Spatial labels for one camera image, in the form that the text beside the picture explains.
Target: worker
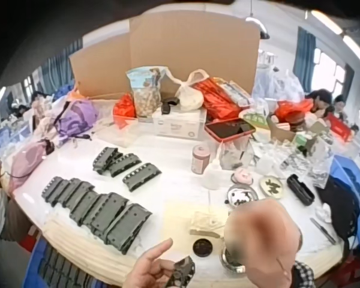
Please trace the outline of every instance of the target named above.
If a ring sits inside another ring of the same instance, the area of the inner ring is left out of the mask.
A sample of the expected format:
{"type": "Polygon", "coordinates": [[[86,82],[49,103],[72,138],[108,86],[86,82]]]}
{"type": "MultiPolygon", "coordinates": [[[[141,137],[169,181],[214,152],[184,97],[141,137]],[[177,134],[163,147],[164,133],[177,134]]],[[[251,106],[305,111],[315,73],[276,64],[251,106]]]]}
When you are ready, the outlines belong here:
{"type": "Polygon", "coordinates": [[[28,234],[31,226],[32,223],[16,201],[7,196],[0,184],[0,239],[19,243],[28,234]]]}
{"type": "MultiPolygon", "coordinates": [[[[301,232],[276,200],[265,199],[238,206],[227,221],[224,238],[228,238],[230,228],[238,231],[236,243],[242,251],[240,254],[245,255],[238,262],[245,266],[246,275],[254,285],[263,288],[315,287],[312,269],[295,261],[302,246],[301,232]]],[[[160,257],[172,245],[172,239],[168,239],[143,253],[127,275],[123,288],[164,287],[174,272],[175,263],[160,257]]]]}
{"type": "Polygon", "coordinates": [[[346,106],[346,102],[344,99],[344,96],[339,95],[334,100],[334,112],[333,114],[343,122],[347,121],[347,114],[344,111],[344,108],[346,106]]]}
{"type": "Polygon", "coordinates": [[[305,97],[313,100],[311,113],[314,113],[318,118],[324,118],[332,104],[332,93],[328,90],[320,89],[311,92],[305,97]]]}

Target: ceiling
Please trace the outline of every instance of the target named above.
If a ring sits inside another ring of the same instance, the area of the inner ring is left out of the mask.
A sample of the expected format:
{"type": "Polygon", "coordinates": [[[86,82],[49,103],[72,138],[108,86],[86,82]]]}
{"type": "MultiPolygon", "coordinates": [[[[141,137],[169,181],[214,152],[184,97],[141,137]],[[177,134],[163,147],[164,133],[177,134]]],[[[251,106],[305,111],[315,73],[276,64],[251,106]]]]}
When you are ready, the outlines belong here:
{"type": "MultiPolygon", "coordinates": [[[[0,87],[20,82],[48,57],[101,26],[177,0],[9,0],[0,1],[0,87]]],[[[215,0],[231,4],[233,0],[215,0]]],[[[338,17],[359,17],[360,0],[274,1],[320,9],[338,17]]],[[[360,45],[360,21],[335,18],[360,45]]]]}

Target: white table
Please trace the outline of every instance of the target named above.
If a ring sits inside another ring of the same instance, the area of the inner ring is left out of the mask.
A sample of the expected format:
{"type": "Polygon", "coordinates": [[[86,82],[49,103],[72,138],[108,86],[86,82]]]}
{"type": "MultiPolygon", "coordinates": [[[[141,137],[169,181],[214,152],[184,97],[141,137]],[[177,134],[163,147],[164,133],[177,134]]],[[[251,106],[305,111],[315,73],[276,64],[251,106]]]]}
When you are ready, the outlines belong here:
{"type": "MultiPolygon", "coordinates": [[[[121,283],[126,273],[131,268],[134,260],[143,251],[157,244],[171,229],[171,221],[179,221],[173,214],[174,211],[168,211],[172,207],[181,207],[176,212],[178,217],[184,217],[181,209],[192,209],[191,207],[206,208],[208,207],[208,191],[200,185],[200,176],[191,172],[192,148],[198,144],[197,141],[180,140],[152,135],[141,136],[128,149],[119,150],[121,152],[133,152],[142,159],[143,163],[151,162],[155,164],[162,172],[160,176],[130,193],[122,183],[121,179],[130,172],[124,172],[115,178],[109,175],[99,175],[92,170],[92,162],[98,153],[105,146],[112,146],[109,143],[100,140],[78,140],[77,146],[68,142],[60,149],[49,155],[40,166],[33,172],[29,179],[15,191],[15,197],[21,208],[27,213],[28,217],[37,225],[50,243],[61,253],[69,258],[72,262],[79,265],[87,272],[94,272],[91,263],[95,260],[85,262],[85,255],[89,257],[91,252],[88,251],[88,245],[91,245],[93,258],[98,255],[109,257],[115,267],[124,267],[115,269],[106,273],[115,273],[115,276],[103,277],[105,281],[111,284],[121,283]],[[152,212],[143,229],[140,231],[138,238],[134,241],[128,254],[122,256],[111,246],[105,246],[99,239],[95,239],[86,227],[77,227],[75,222],[69,218],[69,210],[63,209],[60,204],[52,208],[41,197],[41,192],[48,182],[54,176],[61,176],[65,179],[73,177],[92,183],[97,193],[116,192],[131,202],[139,203],[152,212]]],[[[227,189],[233,185],[230,181],[231,172],[223,171],[221,188],[217,191],[210,191],[211,206],[213,209],[225,209],[228,207],[224,204],[227,189]]],[[[260,175],[253,173],[253,188],[258,192],[260,198],[264,195],[260,192],[258,181],[260,175]]],[[[324,235],[311,223],[309,217],[314,214],[314,209],[320,205],[320,200],[316,195],[315,202],[305,207],[297,197],[286,188],[284,198],[280,202],[288,210],[292,218],[300,227],[304,243],[298,254],[298,259],[309,264],[319,277],[331,267],[336,265],[342,256],[342,244],[331,245],[324,235]]],[[[330,234],[335,237],[332,227],[324,225],[330,234]]],[[[186,227],[180,227],[187,233],[186,227]]],[[[184,243],[185,238],[181,233],[171,235],[175,246],[170,253],[165,255],[166,258],[179,260],[185,257],[186,249],[191,247],[192,243],[184,243]]],[[[197,273],[191,282],[191,286],[197,287],[252,287],[247,279],[234,277],[222,267],[217,254],[213,254],[205,259],[192,255],[197,273]]]]}

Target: finger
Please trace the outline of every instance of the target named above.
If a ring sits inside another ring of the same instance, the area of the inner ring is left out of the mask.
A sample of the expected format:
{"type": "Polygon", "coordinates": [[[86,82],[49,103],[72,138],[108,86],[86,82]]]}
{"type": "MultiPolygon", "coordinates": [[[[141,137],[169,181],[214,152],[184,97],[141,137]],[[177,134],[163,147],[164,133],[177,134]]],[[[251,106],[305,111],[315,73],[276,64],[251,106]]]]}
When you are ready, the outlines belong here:
{"type": "Polygon", "coordinates": [[[163,260],[158,259],[156,260],[151,267],[151,274],[157,274],[162,270],[173,271],[175,270],[175,263],[171,260],[163,260]]]}
{"type": "Polygon", "coordinates": [[[155,259],[159,258],[161,255],[163,255],[164,252],[168,251],[170,247],[173,245],[172,238],[169,238],[165,241],[163,241],[160,244],[157,244],[156,246],[152,247],[148,251],[146,251],[141,258],[144,258],[146,260],[149,260],[153,262],[155,259]]]}

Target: red plastic bag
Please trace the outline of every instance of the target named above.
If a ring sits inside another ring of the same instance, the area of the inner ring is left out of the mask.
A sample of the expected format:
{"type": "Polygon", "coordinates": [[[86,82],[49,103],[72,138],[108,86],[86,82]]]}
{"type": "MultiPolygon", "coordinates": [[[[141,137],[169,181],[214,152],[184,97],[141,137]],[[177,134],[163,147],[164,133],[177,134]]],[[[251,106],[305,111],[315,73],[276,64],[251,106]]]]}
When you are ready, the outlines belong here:
{"type": "Polygon", "coordinates": [[[226,120],[239,116],[240,107],[211,78],[198,82],[192,87],[203,93],[203,105],[214,119],[226,120]]]}
{"type": "Polygon", "coordinates": [[[131,94],[124,94],[113,107],[113,121],[120,128],[127,126],[128,118],[136,118],[136,111],[131,94]]]}
{"type": "Polygon", "coordinates": [[[291,113],[303,112],[304,114],[309,112],[313,107],[312,99],[304,99],[300,103],[294,103],[289,101],[279,101],[278,108],[275,110],[275,115],[280,122],[286,122],[286,118],[291,113]]]}

